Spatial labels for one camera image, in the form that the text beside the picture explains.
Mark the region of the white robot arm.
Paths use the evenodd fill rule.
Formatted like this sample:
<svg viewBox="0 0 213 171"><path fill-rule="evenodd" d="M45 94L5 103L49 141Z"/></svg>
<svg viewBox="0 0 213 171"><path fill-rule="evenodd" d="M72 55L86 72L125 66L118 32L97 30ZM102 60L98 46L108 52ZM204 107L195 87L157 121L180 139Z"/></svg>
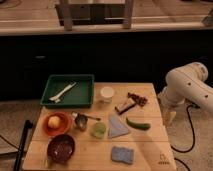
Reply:
<svg viewBox="0 0 213 171"><path fill-rule="evenodd" d="M207 67L200 62L170 70L165 77L166 86L157 95L163 124L168 126L176 116L175 108L189 100L213 114L213 87L205 84Z"/></svg>

